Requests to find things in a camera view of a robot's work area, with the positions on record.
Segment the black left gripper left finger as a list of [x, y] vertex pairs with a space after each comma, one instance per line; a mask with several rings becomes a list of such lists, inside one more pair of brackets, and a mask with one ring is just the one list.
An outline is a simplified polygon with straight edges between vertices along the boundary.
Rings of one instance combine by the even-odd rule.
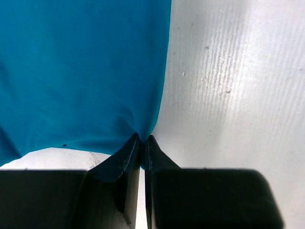
[[3, 229], [133, 229], [140, 170], [138, 135], [91, 170], [2, 170]]

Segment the teal blue t shirt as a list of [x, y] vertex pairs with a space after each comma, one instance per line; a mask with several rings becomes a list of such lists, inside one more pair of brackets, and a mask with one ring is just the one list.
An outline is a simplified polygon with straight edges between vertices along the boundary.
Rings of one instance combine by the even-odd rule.
[[46, 148], [113, 154], [152, 133], [169, 0], [3, 0], [0, 163]]

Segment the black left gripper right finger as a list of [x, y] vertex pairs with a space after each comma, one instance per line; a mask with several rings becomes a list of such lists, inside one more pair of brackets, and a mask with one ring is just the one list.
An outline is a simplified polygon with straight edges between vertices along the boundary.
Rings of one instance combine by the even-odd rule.
[[265, 177], [252, 169], [181, 168], [150, 136], [143, 147], [150, 229], [282, 229]]

